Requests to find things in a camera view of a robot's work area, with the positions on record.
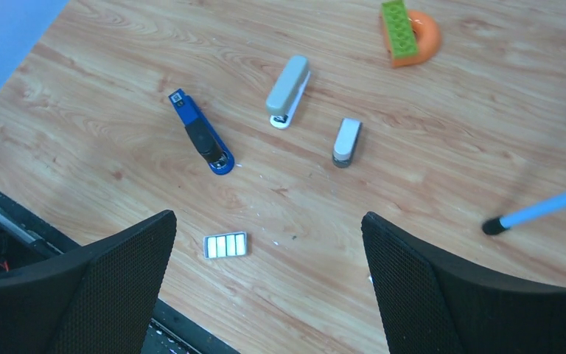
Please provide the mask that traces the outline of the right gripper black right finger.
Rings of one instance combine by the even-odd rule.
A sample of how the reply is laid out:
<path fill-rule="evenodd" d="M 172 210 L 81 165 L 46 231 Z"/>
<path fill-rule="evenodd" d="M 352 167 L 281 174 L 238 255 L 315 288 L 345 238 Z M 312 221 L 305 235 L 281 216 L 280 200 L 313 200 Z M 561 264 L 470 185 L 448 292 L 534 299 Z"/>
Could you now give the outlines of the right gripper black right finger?
<path fill-rule="evenodd" d="M 361 231 L 391 353 L 566 353 L 566 288 L 470 262 L 374 212 Z"/>

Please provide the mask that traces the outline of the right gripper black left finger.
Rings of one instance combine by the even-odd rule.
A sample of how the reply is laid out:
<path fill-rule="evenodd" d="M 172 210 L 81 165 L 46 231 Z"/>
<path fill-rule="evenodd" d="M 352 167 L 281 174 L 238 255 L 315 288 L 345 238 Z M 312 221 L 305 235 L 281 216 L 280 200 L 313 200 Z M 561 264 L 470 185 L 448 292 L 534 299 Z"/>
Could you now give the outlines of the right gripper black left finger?
<path fill-rule="evenodd" d="M 115 235 L 0 275 L 0 353 L 139 353 L 177 219 L 160 212 Z"/>

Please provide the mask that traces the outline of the small silver stapler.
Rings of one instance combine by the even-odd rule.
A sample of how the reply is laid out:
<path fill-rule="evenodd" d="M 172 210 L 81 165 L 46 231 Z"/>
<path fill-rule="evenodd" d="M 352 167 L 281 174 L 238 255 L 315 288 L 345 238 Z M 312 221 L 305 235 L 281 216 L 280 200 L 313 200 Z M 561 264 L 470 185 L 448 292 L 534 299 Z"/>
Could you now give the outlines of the small silver stapler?
<path fill-rule="evenodd" d="M 336 167 L 346 168 L 352 163 L 362 127 L 359 120 L 342 119 L 332 150 L 332 162 Z"/>

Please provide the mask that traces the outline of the beige grey stapler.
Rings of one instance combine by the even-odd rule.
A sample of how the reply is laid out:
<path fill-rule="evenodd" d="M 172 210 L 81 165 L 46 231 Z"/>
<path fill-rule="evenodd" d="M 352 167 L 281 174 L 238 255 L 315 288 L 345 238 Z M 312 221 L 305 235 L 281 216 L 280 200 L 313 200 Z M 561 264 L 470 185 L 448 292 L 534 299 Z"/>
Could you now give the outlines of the beige grey stapler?
<path fill-rule="evenodd" d="M 306 57 L 294 55 L 289 59 L 265 101 L 274 128 L 283 130 L 290 126 L 310 76 Z"/>

